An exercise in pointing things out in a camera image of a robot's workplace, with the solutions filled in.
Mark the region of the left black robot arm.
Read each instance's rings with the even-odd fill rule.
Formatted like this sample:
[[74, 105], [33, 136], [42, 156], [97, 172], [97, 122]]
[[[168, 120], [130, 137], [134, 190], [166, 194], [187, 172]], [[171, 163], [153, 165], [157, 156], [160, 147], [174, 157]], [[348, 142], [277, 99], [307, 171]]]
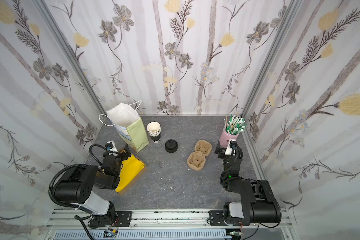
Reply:
[[129, 227], [131, 211], [116, 211], [114, 203], [98, 196], [93, 187], [116, 190], [121, 182], [123, 162], [131, 157], [128, 146], [120, 152], [111, 143], [101, 146], [105, 152], [97, 165], [73, 164], [60, 170], [51, 180], [48, 194], [56, 205], [81, 210], [86, 217], [75, 216], [85, 230]]

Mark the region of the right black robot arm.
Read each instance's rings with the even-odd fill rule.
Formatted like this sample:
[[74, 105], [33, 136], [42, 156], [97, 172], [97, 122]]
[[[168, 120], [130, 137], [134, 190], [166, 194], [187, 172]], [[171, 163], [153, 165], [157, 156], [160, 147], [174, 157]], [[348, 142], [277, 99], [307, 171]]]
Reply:
[[250, 224], [275, 224], [282, 220], [281, 207], [266, 180], [245, 179], [240, 176], [243, 151], [237, 141], [227, 147], [218, 144], [215, 154], [223, 160], [224, 170], [220, 184], [227, 191], [240, 195], [239, 202], [226, 202], [222, 213], [210, 212], [213, 226], [249, 226]]

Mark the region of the pink straw holder cup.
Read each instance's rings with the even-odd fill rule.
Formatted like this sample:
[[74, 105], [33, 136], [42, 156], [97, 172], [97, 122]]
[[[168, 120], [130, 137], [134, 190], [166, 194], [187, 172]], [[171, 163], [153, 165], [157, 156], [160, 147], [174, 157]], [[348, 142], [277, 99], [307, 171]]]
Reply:
[[223, 148], [227, 148], [229, 145], [229, 141], [230, 140], [236, 140], [238, 138], [239, 135], [232, 135], [229, 134], [225, 128], [223, 128], [223, 131], [221, 133], [220, 139], [219, 139], [219, 144], [221, 147]]

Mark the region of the brown pulp cup carrier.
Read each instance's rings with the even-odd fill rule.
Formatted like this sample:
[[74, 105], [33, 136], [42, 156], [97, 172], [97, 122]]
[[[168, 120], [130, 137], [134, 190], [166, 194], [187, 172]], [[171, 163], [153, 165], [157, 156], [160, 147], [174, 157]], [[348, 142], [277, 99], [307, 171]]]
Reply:
[[206, 157], [211, 153], [212, 148], [211, 143], [199, 140], [195, 145], [195, 151], [187, 159], [188, 166], [195, 171], [202, 170], [206, 163]]

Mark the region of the green white wrapped straws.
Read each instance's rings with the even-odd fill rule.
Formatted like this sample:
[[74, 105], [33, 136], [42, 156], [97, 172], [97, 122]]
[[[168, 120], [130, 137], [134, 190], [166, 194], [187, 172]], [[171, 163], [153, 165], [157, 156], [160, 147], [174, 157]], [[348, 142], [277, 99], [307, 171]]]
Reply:
[[238, 135], [243, 132], [247, 124], [244, 118], [236, 115], [226, 116], [224, 119], [224, 130], [229, 135]]

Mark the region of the green white paper bag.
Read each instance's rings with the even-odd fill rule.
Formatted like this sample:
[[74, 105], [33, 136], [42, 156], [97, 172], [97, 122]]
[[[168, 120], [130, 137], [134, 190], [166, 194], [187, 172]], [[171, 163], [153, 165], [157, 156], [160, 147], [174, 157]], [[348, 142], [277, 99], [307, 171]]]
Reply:
[[149, 139], [143, 120], [131, 104], [119, 103], [114, 108], [99, 115], [99, 121], [108, 127], [114, 127], [122, 140], [139, 153], [148, 144]]

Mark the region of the stack of black lids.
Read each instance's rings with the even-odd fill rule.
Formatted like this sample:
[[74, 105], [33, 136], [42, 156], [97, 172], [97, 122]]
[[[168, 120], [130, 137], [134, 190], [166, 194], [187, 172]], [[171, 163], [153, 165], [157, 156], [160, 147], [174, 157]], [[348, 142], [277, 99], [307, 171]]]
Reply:
[[178, 150], [178, 143], [175, 140], [168, 140], [165, 142], [165, 150], [168, 153], [175, 153]]

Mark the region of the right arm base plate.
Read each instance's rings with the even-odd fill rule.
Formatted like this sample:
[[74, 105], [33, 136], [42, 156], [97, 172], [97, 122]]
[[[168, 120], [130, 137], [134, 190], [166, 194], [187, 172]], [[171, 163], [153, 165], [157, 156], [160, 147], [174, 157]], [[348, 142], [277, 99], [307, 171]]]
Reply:
[[211, 210], [209, 211], [209, 218], [207, 220], [211, 227], [223, 227], [226, 226], [224, 222], [223, 210]]

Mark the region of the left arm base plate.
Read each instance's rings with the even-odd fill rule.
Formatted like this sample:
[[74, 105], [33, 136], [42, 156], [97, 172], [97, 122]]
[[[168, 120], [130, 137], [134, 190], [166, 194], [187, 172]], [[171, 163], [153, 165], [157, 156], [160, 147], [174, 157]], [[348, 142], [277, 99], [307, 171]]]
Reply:
[[116, 211], [117, 213], [117, 223], [115, 224], [116, 227], [120, 228], [128, 228], [130, 226], [132, 220], [132, 211]]

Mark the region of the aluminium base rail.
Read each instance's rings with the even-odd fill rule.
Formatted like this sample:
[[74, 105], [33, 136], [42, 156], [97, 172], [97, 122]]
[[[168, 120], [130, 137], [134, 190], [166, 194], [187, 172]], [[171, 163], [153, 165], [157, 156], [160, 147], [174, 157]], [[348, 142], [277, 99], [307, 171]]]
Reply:
[[128, 228], [85, 230], [76, 211], [55, 210], [42, 234], [43, 240], [296, 240], [286, 210], [275, 224], [211, 227], [209, 209], [132, 211]]

